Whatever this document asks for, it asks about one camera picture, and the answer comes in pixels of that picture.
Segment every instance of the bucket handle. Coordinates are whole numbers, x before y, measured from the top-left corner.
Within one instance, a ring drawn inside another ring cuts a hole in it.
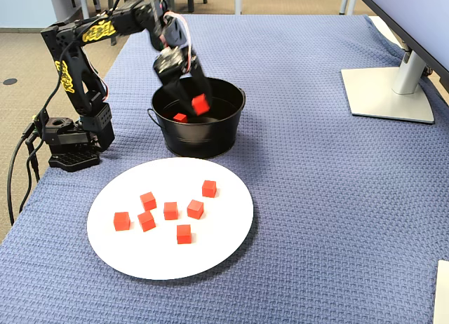
[[[154,109],[149,108],[149,109],[147,109],[148,116],[152,119],[152,121],[154,122],[154,124],[156,124],[158,127],[162,128],[162,127],[159,125],[159,123],[157,123],[156,120],[153,118],[153,116],[150,114],[150,111],[156,113],[156,112],[154,111]]]
[[[246,93],[242,88],[239,88],[239,90],[241,91],[241,94],[243,95],[243,100],[246,101]]]

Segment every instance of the floor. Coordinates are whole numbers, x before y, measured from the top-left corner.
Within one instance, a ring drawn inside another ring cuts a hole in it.
[[[187,0],[175,0],[178,12],[187,12]],[[195,13],[234,14],[234,0],[195,0]],[[243,0],[243,14],[338,14],[341,0]],[[107,0],[100,0],[105,6]],[[374,15],[373,12],[358,1],[355,14]],[[114,60],[126,42],[120,38],[116,46],[110,46],[108,41],[102,41],[86,47],[92,64],[104,76],[114,63]],[[0,144],[0,239],[3,239],[10,229],[6,203],[6,177],[11,154],[19,140],[21,132],[32,121],[48,95],[55,87],[57,74],[53,61],[44,45],[40,34],[0,33],[0,81],[15,78],[18,82],[12,86],[0,83],[0,128],[4,139]],[[441,94],[449,96],[439,85],[437,76],[432,76]],[[76,118],[67,96],[60,91],[48,106],[51,116],[66,116]],[[39,152],[39,167],[41,173],[47,167],[50,154],[48,147],[42,147]],[[26,148],[19,152],[15,162],[13,176],[13,206],[17,211],[27,189],[27,171],[25,161]]]

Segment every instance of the white paper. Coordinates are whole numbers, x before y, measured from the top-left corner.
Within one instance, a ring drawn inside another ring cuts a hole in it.
[[[434,324],[449,324],[449,262],[438,261]]]

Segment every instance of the yellow label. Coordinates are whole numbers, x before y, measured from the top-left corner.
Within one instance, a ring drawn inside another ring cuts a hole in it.
[[[104,36],[113,35],[115,33],[115,28],[111,21],[105,22],[100,21],[98,25],[92,26],[86,33],[83,34],[83,41],[97,41]]]
[[[58,71],[61,70],[61,66],[59,61],[55,61],[56,69]],[[67,68],[67,64],[65,61],[62,61],[62,76],[61,76],[61,84],[64,87],[65,91],[68,93],[74,93],[73,89],[72,77],[69,74],[69,69]]]

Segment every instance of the black bucket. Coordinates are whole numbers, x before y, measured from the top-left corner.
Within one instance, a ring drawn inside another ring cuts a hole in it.
[[[209,112],[200,116],[189,115],[163,88],[158,89],[152,100],[158,126],[166,140],[167,148],[178,156],[212,158],[230,150],[236,139],[240,113],[245,106],[245,93],[233,84],[208,78],[212,88],[213,104]],[[191,77],[180,79],[189,98],[200,95]],[[188,123],[173,120],[176,114],[187,115]]]

